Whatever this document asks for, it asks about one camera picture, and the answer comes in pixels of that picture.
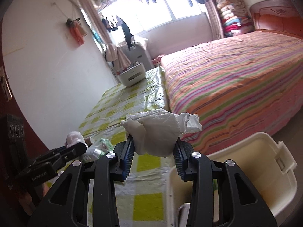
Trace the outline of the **person's left hand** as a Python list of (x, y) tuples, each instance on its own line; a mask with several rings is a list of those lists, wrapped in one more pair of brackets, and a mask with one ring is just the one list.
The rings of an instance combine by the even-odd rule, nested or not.
[(47, 183), (43, 183), (40, 186), (36, 187), (28, 187), (22, 190), (20, 199), (26, 205), (34, 205), (38, 207), (41, 203), (42, 199), (46, 196), (48, 191), (50, 190), (50, 186)]

